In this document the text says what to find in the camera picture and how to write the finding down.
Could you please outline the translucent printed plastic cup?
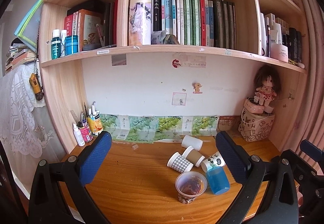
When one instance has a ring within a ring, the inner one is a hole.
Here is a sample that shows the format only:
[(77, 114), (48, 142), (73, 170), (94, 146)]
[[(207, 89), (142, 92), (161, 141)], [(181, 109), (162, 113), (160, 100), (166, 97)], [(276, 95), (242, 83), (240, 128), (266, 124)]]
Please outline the translucent printed plastic cup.
[(195, 171), (184, 172), (175, 181), (178, 200), (182, 204), (190, 204), (206, 191), (207, 186), (208, 182), (205, 176)]

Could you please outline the blue plastic cup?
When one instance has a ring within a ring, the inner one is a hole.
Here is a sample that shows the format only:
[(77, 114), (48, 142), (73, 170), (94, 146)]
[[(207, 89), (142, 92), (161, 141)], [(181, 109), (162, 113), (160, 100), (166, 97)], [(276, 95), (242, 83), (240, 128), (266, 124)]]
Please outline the blue plastic cup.
[(207, 180), (214, 195), (220, 195), (230, 189), (230, 183), (223, 167), (215, 167), (207, 172)]

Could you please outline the panda print paper cup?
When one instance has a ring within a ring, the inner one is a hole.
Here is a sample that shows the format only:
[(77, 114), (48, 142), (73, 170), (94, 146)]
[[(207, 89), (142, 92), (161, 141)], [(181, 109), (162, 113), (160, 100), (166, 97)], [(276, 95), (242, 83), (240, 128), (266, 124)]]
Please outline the panda print paper cup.
[(226, 165), (226, 163), (223, 157), (221, 156), (220, 152), (217, 151), (215, 154), (203, 160), (200, 165), (204, 172), (208, 172), (215, 167), (223, 167)]

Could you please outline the brown sleeve paper cup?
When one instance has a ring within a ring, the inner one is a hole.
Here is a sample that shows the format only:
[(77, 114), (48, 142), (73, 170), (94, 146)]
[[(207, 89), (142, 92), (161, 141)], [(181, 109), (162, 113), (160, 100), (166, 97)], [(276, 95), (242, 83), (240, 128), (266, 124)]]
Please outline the brown sleeve paper cup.
[(205, 156), (195, 150), (192, 146), (187, 147), (182, 156), (190, 161), (195, 167), (200, 167), (202, 161), (205, 159)]

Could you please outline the white plain paper cup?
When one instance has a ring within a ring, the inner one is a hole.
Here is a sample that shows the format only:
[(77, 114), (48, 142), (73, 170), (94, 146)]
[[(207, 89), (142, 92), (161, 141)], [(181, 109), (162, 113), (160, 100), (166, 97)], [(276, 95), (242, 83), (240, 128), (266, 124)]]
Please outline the white plain paper cup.
[(197, 151), (201, 150), (202, 145), (203, 141), (201, 139), (189, 135), (185, 135), (181, 142), (181, 146), (183, 148), (188, 148), (189, 146), (192, 146)]

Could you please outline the grey checkered paper cup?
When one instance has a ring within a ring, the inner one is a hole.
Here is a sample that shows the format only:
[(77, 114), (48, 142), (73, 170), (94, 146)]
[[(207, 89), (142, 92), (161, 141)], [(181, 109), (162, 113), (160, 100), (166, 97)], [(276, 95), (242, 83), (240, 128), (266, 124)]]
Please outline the grey checkered paper cup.
[(184, 158), (179, 152), (176, 152), (170, 157), (167, 166), (180, 173), (184, 173), (191, 171), (193, 164)]

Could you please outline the letter print fabric basket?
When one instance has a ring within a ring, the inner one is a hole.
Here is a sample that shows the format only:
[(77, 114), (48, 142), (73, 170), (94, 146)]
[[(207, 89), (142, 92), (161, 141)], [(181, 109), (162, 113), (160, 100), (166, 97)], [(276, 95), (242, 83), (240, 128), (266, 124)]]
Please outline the letter print fabric basket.
[(264, 140), (268, 138), (274, 120), (275, 114), (252, 114), (243, 108), (238, 131), (247, 142)]

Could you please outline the white plastic bottle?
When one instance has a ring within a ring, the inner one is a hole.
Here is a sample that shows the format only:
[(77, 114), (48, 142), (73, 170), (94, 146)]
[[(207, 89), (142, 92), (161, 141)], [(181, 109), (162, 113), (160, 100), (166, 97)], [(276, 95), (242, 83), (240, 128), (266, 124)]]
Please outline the white plastic bottle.
[(74, 131), (74, 136), (76, 138), (77, 144), (80, 147), (83, 147), (85, 145), (85, 141), (83, 139), (80, 129), (77, 127), (77, 125), (75, 123), (73, 123), (73, 131)]

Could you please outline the white lace cloth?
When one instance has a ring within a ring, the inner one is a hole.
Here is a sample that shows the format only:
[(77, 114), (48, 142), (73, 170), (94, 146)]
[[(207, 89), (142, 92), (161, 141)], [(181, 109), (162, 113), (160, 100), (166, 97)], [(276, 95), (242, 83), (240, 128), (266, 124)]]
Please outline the white lace cloth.
[(1, 142), (9, 154), (60, 161), (61, 144), (44, 99), (38, 101), (29, 83), (32, 64), (20, 65), (1, 78)]

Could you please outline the pink patterned box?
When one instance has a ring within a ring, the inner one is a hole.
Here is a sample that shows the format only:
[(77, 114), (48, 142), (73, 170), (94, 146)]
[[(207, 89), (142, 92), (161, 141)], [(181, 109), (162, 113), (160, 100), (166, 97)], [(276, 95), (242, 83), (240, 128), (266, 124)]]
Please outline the pink patterned box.
[(91, 130), (88, 126), (79, 127), (79, 130), (85, 142), (90, 142), (93, 140)]

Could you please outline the doll in pink dress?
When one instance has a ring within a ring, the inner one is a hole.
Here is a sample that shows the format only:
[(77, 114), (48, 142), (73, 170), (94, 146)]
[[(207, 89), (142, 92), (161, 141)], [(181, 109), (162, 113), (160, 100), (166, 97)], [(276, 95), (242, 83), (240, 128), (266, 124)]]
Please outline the doll in pink dress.
[(263, 65), (254, 77), (255, 95), (254, 102), (265, 108), (282, 91), (279, 73), (274, 67)]

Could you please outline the white cream jar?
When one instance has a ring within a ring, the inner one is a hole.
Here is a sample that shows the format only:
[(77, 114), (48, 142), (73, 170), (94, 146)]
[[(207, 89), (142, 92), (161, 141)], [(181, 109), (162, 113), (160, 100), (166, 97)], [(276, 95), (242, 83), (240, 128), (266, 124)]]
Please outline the white cream jar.
[(288, 47), (282, 44), (272, 43), (270, 47), (270, 57), (288, 63)]

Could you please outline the green grape print backsplash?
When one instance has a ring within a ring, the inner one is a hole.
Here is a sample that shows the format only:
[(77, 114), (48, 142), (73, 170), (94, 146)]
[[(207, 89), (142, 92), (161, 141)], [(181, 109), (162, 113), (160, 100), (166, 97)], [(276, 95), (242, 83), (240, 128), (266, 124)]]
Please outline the green grape print backsplash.
[(153, 143), (185, 135), (214, 136), (219, 116), (128, 116), (102, 114), (103, 129), (116, 141)]

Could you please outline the teal cosmetic bottle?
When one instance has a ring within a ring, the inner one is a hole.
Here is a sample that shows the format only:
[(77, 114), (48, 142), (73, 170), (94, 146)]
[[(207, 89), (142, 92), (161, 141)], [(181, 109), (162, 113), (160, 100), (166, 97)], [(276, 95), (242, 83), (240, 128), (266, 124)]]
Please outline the teal cosmetic bottle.
[(51, 40), (51, 58), (57, 59), (61, 55), (61, 38), (60, 38), (60, 30), (54, 29), (52, 32), (52, 40)]

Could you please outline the white floral cylinder tube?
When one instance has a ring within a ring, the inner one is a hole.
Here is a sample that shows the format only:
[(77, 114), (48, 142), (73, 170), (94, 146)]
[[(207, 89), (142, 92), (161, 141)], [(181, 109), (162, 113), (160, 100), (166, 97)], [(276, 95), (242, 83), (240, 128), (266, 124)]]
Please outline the white floral cylinder tube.
[(130, 0), (129, 45), (151, 44), (151, 0)]

